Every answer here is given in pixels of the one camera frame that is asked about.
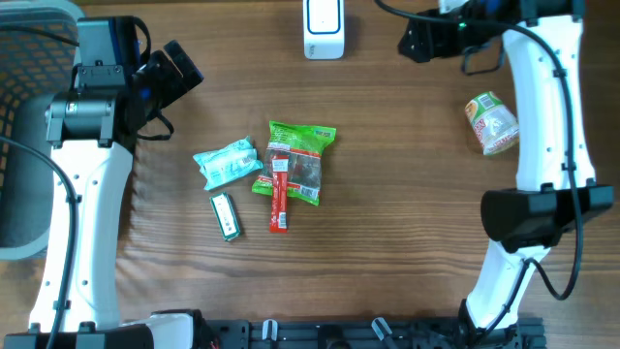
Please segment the light blue tissue pack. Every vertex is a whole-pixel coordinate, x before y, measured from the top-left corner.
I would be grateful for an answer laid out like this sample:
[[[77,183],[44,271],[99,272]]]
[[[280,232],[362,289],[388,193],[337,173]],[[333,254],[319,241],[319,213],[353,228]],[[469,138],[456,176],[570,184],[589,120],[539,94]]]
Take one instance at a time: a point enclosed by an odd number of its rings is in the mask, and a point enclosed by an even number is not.
[[[224,186],[264,167],[249,136],[224,148],[195,154],[193,159],[206,179],[205,191]]]

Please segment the instant noodle cup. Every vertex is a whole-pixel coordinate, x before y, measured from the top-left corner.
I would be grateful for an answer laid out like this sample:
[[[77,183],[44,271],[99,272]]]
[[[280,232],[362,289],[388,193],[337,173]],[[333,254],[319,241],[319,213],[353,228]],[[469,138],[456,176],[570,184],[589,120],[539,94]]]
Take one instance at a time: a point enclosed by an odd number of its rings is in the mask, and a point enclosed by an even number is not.
[[[503,152],[518,143],[517,119],[492,91],[472,99],[464,111],[484,155]]]

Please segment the green white gum box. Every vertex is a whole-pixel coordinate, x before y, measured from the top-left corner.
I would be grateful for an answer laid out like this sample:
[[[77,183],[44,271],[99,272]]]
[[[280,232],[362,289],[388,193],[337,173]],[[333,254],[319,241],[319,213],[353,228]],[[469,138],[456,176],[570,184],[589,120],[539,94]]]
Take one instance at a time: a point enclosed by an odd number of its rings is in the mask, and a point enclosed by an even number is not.
[[[225,192],[210,198],[223,240],[232,241],[241,235],[240,225],[229,195]]]

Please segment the green snack bag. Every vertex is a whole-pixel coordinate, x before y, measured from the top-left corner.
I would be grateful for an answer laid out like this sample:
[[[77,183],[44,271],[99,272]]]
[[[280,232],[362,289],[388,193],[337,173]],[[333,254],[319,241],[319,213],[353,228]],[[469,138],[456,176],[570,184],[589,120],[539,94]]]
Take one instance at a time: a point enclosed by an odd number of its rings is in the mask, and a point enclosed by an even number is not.
[[[256,194],[272,195],[272,159],[289,159],[288,191],[290,198],[300,199],[313,206],[320,204],[322,156],[335,141],[337,130],[318,125],[269,122],[270,139],[263,159],[263,169],[252,185]]]

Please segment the red stick packet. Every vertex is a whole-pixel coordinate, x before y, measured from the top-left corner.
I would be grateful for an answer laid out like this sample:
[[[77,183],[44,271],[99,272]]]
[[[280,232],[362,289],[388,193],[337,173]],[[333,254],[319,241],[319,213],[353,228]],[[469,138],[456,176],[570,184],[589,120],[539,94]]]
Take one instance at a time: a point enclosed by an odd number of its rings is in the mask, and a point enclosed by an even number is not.
[[[272,202],[269,231],[287,233],[287,199],[289,157],[276,155],[272,161]]]

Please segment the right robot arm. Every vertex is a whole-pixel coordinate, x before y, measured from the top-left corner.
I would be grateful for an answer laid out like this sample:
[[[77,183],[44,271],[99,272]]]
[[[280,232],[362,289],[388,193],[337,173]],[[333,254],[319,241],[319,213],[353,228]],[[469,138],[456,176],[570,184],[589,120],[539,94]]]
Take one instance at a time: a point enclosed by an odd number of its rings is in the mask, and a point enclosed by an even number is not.
[[[466,1],[407,14],[398,50],[418,63],[468,59],[500,39],[519,123],[513,189],[482,196],[489,238],[476,286],[459,308],[450,342],[460,348],[529,345],[517,315],[543,258],[566,233],[610,209],[614,191],[596,180],[584,137],[578,59],[583,0]]]

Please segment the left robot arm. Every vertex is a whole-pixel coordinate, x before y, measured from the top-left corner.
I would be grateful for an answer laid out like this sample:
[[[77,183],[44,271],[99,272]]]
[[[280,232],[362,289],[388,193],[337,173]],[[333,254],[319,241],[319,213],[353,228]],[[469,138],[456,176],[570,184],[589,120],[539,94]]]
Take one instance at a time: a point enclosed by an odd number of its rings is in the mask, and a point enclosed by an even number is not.
[[[24,333],[8,348],[207,348],[196,309],[122,323],[115,262],[120,210],[141,129],[201,83],[177,42],[153,50],[135,16],[77,22],[78,63],[69,89],[48,105],[43,160],[53,173],[44,278]]]

